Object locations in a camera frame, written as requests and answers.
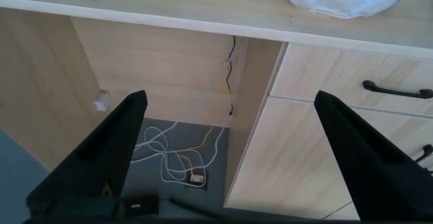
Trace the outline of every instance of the cable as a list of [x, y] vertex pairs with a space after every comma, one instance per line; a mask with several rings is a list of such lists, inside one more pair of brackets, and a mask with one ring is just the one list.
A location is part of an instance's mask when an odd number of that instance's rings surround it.
[[[154, 129], [154, 130], [157, 130], [157, 131], [159, 132], [158, 135], [161, 135], [161, 136], [163, 137], [163, 139], [164, 139], [164, 141], [165, 141], [165, 143], [166, 143], [166, 146], [164, 146], [161, 142], [155, 140], [155, 139], [156, 139], [155, 137], [153, 137], [151, 141], [148, 141], [148, 140], [147, 140], [147, 136], [146, 136], [146, 135], [147, 135], [147, 132], [148, 132], [150, 129]], [[204, 184], [206, 183], [206, 172], [205, 172], [206, 169], [205, 169], [205, 168], [208, 167], [208, 166], [210, 166], [210, 165], [213, 163], [215, 157], [216, 157], [217, 154], [218, 154], [218, 142], [219, 142], [219, 139], [221, 138], [221, 135], [222, 135], [223, 132], [224, 132], [224, 128], [221, 129], [221, 132], [219, 133], [218, 137], [217, 137], [216, 140], [215, 140], [215, 152], [214, 152], [214, 155], [213, 155], [213, 157], [210, 159], [209, 163], [206, 164], [206, 165], [203, 163], [202, 155], [201, 155], [198, 151], [196, 151], [196, 150], [191, 150], [191, 149], [186, 149], [186, 150], [173, 150], [173, 149], [168, 148], [168, 140], [167, 140], [167, 138], [166, 138], [166, 136], [165, 136], [165, 134], [164, 134], [164, 132], [167, 132], [168, 130], [170, 130], [170, 129], [166, 129], [166, 130], [164, 130], [164, 131], [161, 131], [160, 129], [158, 129], [158, 128], [156, 128], [156, 127], [148, 127], [148, 128], [145, 130], [145, 132], [144, 132], [144, 140], [145, 140], [145, 141], [142, 142], [142, 143], [139, 143], [139, 144], [137, 144], [137, 145], [135, 146], [134, 153], [135, 153], [139, 148], [142, 148], [143, 146], [148, 146], [151, 150], [155, 151], [156, 153], [155, 153], [155, 154], [152, 154], [152, 155], [150, 155], [150, 156], [147, 156], [147, 157], [145, 157], [145, 158], [141, 158], [141, 159], [137, 159], [137, 160], [132, 160], [131, 163], [141, 162], [141, 161], [148, 160], [148, 159], [153, 158], [153, 157], [156, 157], [156, 156], [162, 156], [162, 158], [161, 158], [161, 168], [160, 168], [160, 173], [161, 173], [161, 180], [162, 180], [163, 182], [165, 182], [165, 183], [178, 183], [178, 184], [181, 184], [181, 185], [187, 185], [187, 186], [190, 186], [190, 187], [203, 187]], [[156, 148], [152, 147], [151, 144], [153, 144], [153, 143], [158, 144], [158, 145], [162, 148], [162, 150], [157, 150]], [[181, 160], [181, 157], [180, 157], [179, 154], [178, 154], [179, 152], [194, 152], [194, 153], [196, 153], [196, 154], [199, 156], [199, 159], [200, 159], [200, 162], [201, 162], [201, 166], [191, 166], [191, 167], [189, 167], [188, 169], [185, 168], [185, 165], [183, 164], [183, 161]], [[181, 162], [181, 166], [182, 166], [183, 170], [175, 170], [175, 169], [170, 169], [170, 168], [168, 167], [168, 166], [169, 166], [169, 163], [168, 163], [168, 154], [175, 154], [175, 156], [176, 156], [176, 157], [179, 159], [179, 161]], [[166, 179], [164, 178], [164, 175], [163, 175], [163, 174], [164, 174], [164, 173], [163, 173], [163, 168], [164, 168], [164, 167], [165, 167], [165, 169], [166, 169], [166, 172], [167, 172], [167, 173], [168, 173], [168, 174], [169, 174], [173, 179], [175, 179], [176, 181], [174, 181], [174, 180], [166, 180]], [[186, 178], [186, 174], [185, 174], [185, 173], [186, 173], [187, 171], [192, 171], [192, 170], [194, 170], [194, 169], [203, 169], [203, 171], [204, 171], [204, 180], [203, 180], [203, 183], [202, 183], [201, 185], [193, 185], [193, 184], [189, 184], [189, 183], [184, 183], [184, 182], [182, 182], [182, 181], [185, 180], [185, 178]], [[182, 176], [182, 177], [176, 177], [176, 176], [174, 176], [172, 173], [183, 173], [183, 176]]]
[[[230, 97], [231, 97], [231, 88], [230, 88], [230, 84], [229, 84], [229, 77], [230, 77], [231, 69], [232, 69], [232, 64], [231, 64], [232, 57], [231, 57], [231, 55], [233, 55], [233, 51], [235, 50], [235, 48], [236, 48], [236, 36], [233, 35], [233, 48], [231, 48], [229, 59], [227, 60], [229, 62], [229, 74], [227, 75], [227, 78], [225, 79], [225, 82], [227, 83], [227, 88], [229, 88]], [[230, 107], [231, 107], [231, 109], [230, 109], [229, 115], [231, 116], [231, 115], [233, 115], [233, 110], [235, 109], [233, 107], [233, 102], [231, 101], [231, 99], [230, 99]]]
[[[196, 150], [196, 149], [201, 148], [201, 147], [204, 145], [204, 143], [206, 143], [206, 139], [208, 138], [210, 132], [212, 132], [213, 129], [214, 129], [214, 127], [213, 127], [213, 126], [210, 126], [210, 130], [208, 131], [208, 133], [206, 134], [206, 136], [204, 136], [204, 139], [203, 139], [202, 143], [201, 143], [199, 146], [192, 147], [192, 148], [188, 148], [188, 149], [189, 149], [189, 150]], [[190, 160], [188, 157], [186, 157], [186, 156], [184, 156], [184, 155], [181, 155], [181, 154], [179, 154], [179, 156], [180, 156], [181, 158], [186, 159], [186, 160], [188, 161], [188, 163], [189, 163], [189, 167], [192, 168], [191, 160]]]
[[186, 156], [184, 156], [184, 155], [181, 155], [181, 154], [179, 154], [179, 157], [180, 158], [184, 158], [186, 161], [188, 161], [188, 163], [189, 163], [189, 167], [192, 167], [192, 162], [191, 162], [191, 160], [188, 158], [188, 157], [186, 157]]
[[191, 148], [188, 148], [188, 149], [189, 150], [200, 149], [204, 145], [204, 143], [206, 142], [206, 139], [208, 138], [210, 132], [212, 132], [213, 129], [214, 129], [214, 127], [210, 126], [210, 129], [209, 129], [208, 133], [206, 134], [206, 136], [204, 136], [203, 142], [199, 146], [191, 147]]

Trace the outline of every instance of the drawer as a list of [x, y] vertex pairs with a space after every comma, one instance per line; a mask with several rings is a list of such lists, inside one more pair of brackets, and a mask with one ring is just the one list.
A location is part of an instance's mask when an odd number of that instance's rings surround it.
[[318, 90], [350, 106], [433, 116], [433, 99], [371, 92], [364, 80], [396, 91], [433, 89], [433, 60], [290, 44], [271, 95], [314, 101]]
[[[431, 143], [433, 120], [355, 111], [410, 156]], [[227, 206], [322, 219], [351, 201], [313, 103], [269, 97]]]

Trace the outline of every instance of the floor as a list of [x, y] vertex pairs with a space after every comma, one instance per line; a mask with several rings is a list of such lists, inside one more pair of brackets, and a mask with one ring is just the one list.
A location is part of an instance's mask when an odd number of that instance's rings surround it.
[[0, 223], [21, 223], [30, 215], [25, 199], [48, 170], [0, 130]]
[[[137, 142], [143, 141], [146, 128], [158, 127], [167, 129], [173, 122], [163, 120], [144, 119]], [[166, 133], [169, 146], [172, 149], [183, 149], [200, 145], [209, 126], [179, 123], [174, 129]], [[221, 132], [221, 128], [214, 128], [206, 143], [198, 151], [203, 155], [204, 163], [208, 163], [215, 151], [215, 139]], [[148, 132], [153, 137], [156, 132]], [[205, 218], [196, 213], [176, 207], [168, 201], [168, 198], [176, 198], [184, 203], [197, 206], [218, 216], [231, 218], [246, 218], [254, 220], [302, 220], [282, 215], [271, 215], [246, 210], [223, 208], [225, 188], [225, 167], [227, 162], [227, 144], [229, 129], [225, 129], [218, 143], [218, 154], [214, 162], [207, 168], [208, 189], [184, 188], [176, 183], [164, 183], [160, 178], [161, 156], [149, 160], [134, 163], [129, 167], [125, 180], [123, 197], [145, 196], [158, 194], [160, 198], [160, 218]], [[133, 158], [149, 156], [152, 151], [143, 147], [136, 152]], [[21, 223], [28, 218], [28, 211], [24, 200], [27, 194], [47, 176], [48, 171], [43, 168], [30, 154], [23, 150], [16, 142], [0, 131], [0, 175], [7, 176], [0, 182], [0, 222]], [[178, 169], [177, 159], [170, 157], [171, 168]], [[193, 165], [199, 165], [197, 157], [191, 156]]]

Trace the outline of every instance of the wooden panel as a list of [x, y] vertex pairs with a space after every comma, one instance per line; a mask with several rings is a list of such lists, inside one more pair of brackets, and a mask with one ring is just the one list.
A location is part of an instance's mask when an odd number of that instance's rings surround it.
[[232, 36], [72, 20], [101, 88], [113, 97], [112, 108], [126, 95], [144, 89], [148, 118], [229, 126], [228, 70], [223, 61], [233, 47]]
[[[409, 156], [433, 120], [355, 110]], [[322, 219], [351, 201], [313, 103], [269, 97], [227, 206]]]
[[341, 49], [289, 46], [271, 95], [314, 101], [318, 90], [351, 106], [433, 116], [433, 99], [371, 92], [364, 80], [398, 91], [433, 89], [433, 60]]
[[332, 213], [330, 216], [326, 217], [325, 220], [359, 220], [358, 212], [351, 202], [340, 210]]
[[230, 125], [226, 196], [286, 48], [287, 44], [278, 41], [249, 40]]
[[431, 58], [432, 2], [400, 0], [352, 20], [308, 12], [288, 0], [0, 0], [0, 6]]
[[104, 118], [69, 17], [0, 9], [0, 127], [49, 170]]

